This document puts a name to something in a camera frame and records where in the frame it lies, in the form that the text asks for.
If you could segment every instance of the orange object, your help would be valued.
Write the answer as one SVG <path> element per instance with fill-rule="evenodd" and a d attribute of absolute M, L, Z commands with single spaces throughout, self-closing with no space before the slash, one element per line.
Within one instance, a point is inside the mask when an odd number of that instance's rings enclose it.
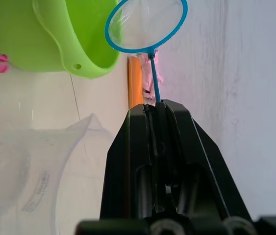
<path fill-rule="evenodd" d="M 128 57 L 128 99 L 129 108 L 143 104 L 142 96 L 142 70 L 137 57 Z"/>

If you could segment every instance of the green bucket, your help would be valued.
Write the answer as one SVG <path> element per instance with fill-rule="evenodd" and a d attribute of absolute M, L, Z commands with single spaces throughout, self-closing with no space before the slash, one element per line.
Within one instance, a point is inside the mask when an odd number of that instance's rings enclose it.
<path fill-rule="evenodd" d="M 0 0 L 0 53 L 26 71 L 96 78 L 119 57 L 104 28 L 117 0 Z"/>

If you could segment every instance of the bucket handle hole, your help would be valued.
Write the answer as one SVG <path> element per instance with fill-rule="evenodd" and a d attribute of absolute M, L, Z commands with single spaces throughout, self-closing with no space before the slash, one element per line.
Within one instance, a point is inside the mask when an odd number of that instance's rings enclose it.
<path fill-rule="evenodd" d="M 81 65 L 80 65 L 80 64 L 75 64 L 75 65 L 74 65 L 74 69 L 75 69 L 75 70 L 79 70 L 80 68 L 81 68 Z"/>

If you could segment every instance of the pink bucket handle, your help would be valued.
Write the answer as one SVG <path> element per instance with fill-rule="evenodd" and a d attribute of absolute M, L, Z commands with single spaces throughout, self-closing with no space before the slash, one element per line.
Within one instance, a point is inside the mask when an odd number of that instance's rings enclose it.
<path fill-rule="evenodd" d="M 6 62 L 9 62 L 9 58 L 7 55 L 5 54 L 0 54 L 0 72 L 1 73 L 5 73 L 9 70 L 9 66 L 8 65 L 5 65 L 5 64 L 1 64 L 2 63 L 6 63 Z"/>

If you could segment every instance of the clear plastic bucket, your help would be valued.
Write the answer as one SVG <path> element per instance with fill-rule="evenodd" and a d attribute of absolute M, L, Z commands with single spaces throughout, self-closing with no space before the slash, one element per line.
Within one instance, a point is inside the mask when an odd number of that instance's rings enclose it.
<path fill-rule="evenodd" d="M 0 131 L 0 235 L 56 234 L 60 178 L 82 139 L 96 155 L 106 154 L 112 143 L 95 115 L 63 130 Z M 91 149 L 93 142 L 102 148 Z"/>

